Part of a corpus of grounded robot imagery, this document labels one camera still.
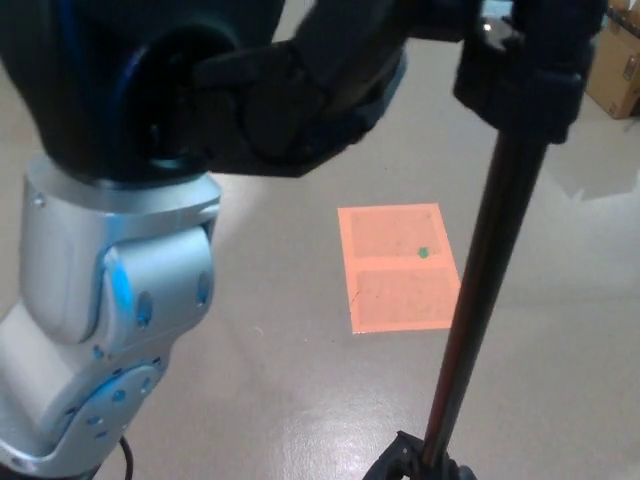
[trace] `tripod leg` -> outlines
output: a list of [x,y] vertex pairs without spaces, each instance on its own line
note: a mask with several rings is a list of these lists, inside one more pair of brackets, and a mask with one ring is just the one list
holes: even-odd
[[445,458],[546,149],[498,136],[425,436],[428,467]]

